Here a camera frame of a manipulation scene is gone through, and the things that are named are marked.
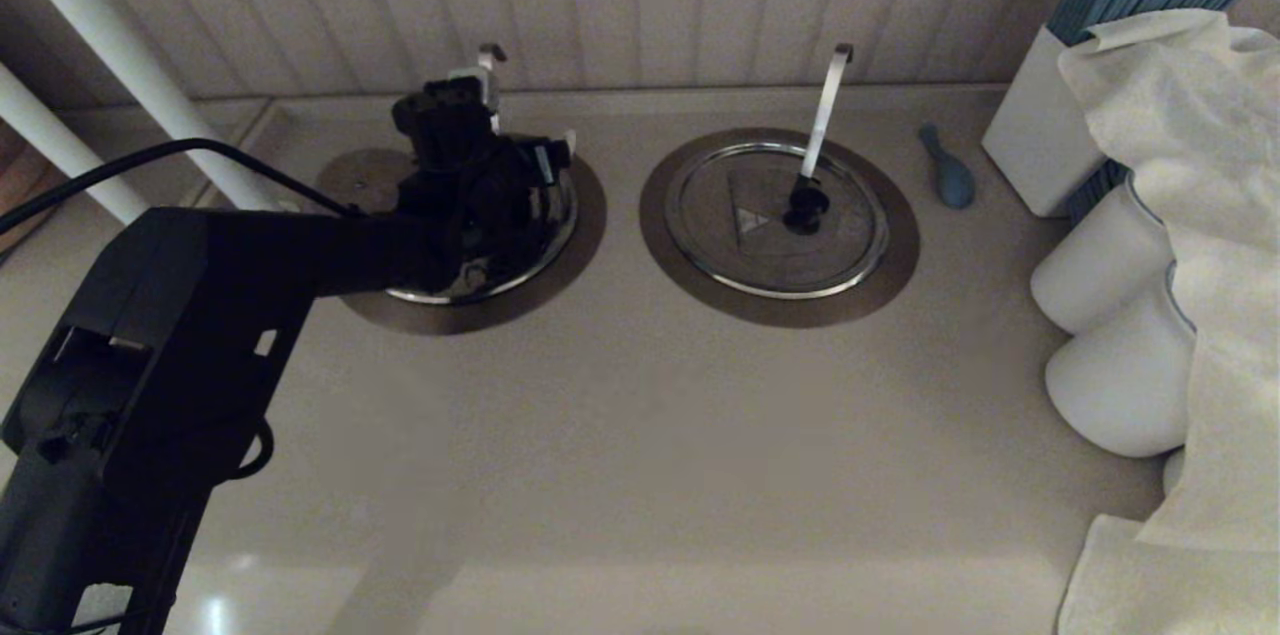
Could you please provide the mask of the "hinged steel lid black knob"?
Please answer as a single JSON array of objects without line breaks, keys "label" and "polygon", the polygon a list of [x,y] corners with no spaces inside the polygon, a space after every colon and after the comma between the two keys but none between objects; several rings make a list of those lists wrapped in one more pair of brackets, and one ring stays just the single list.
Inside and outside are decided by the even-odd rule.
[{"label": "hinged steel lid black knob", "polygon": [[[415,170],[415,157],[397,149],[355,149],[323,166],[316,188],[367,214],[389,213],[397,205],[401,181]],[[468,255],[460,275],[443,291],[389,289],[387,294],[422,306],[462,306],[490,300],[532,280],[558,259],[573,237],[579,221],[573,175],[563,172],[553,187],[531,189],[529,204],[534,220],[547,227],[532,261],[506,262],[498,255]]]},{"label": "hinged steel lid black knob", "polygon": [[695,149],[663,196],[677,251],[712,280],[776,301],[815,301],[868,280],[890,248],[890,221],[869,181],[838,157],[782,140]]}]

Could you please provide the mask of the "small blue spoon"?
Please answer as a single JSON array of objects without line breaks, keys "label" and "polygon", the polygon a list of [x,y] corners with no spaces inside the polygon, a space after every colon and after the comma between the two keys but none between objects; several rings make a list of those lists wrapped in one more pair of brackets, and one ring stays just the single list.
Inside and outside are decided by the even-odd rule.
[{"label": "small blue spoon", "polygon": [[940,138],[937,125],[919,125],[918,138],[934,165],[934,192],[940,201],[954,210],[972,207],[977,198],[977,184],[969,166],[951,155]]}]

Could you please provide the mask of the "white round pole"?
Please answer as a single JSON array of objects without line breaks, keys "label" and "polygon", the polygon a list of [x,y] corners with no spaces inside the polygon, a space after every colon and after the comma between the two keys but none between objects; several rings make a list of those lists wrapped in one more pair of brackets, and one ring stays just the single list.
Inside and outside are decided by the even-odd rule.
[{"label": "white round pole", "polygon": [[[106,165],[4,61],[0,61],[0,120],[12,125],[70,181]],[[124,181],[101,181],[87,187],[84,193],[124,224],[134,221],[150,207],[146,198]]]},{"label": "white round pole", "polygon": [[212,186],[243,210],[275,211],[270,189],[212,146],[218,134],[183,93],[160,58],[110,0],[50,0],[88,47],[172,140],[188,140],[186,154]]}]

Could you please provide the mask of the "white box holder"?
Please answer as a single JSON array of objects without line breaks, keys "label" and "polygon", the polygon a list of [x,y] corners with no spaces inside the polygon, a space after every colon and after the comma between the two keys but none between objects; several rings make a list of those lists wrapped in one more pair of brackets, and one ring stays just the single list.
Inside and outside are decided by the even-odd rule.
[{"label": "white box holder", "polygon": [[1039,26],[980,143],[1033,215],[1080,221],[1096,204],[1085,187],[1106,157],[1060,73],[1066,50]]}]

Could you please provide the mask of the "brown wooden board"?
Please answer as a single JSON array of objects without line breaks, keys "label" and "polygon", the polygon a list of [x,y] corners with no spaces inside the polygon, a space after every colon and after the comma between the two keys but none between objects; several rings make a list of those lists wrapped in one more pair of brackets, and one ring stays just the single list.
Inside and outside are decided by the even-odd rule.
[{"label": "brown wooden board", "polygon": [[65,181],[13,125],[0,120],[0,216]]}]

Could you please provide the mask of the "white cylindrical container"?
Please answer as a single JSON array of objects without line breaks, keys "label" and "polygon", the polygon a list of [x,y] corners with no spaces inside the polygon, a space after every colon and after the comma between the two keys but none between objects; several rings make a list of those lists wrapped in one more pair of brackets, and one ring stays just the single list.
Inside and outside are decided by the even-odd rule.
[{"label": "white cylindrical container", "polygon": [[1174,260],[1164,220],[1129,173],[1038,262],[1032,298],[1053,325],[1078,335],[1115,315]]},{"label": "white cylindrical container", "polygon": [[1197,328],[1174,296],[1176,262],[1044,367],[1050,402],[1092,444],[1128,458],[1175,451],[1189,434]]}]

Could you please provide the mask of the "white woven cloth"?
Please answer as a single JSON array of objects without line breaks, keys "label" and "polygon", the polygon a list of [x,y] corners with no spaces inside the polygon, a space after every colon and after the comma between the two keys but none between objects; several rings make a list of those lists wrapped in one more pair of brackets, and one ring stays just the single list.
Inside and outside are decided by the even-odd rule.
[{"label": "white woven cloth", "polygon": [[1164,221],[1198,333],[1178,484],[1144,522],[1094,520],[1056,635],[1280,635],[1280,38],[1147,12],[1059,70]]}]

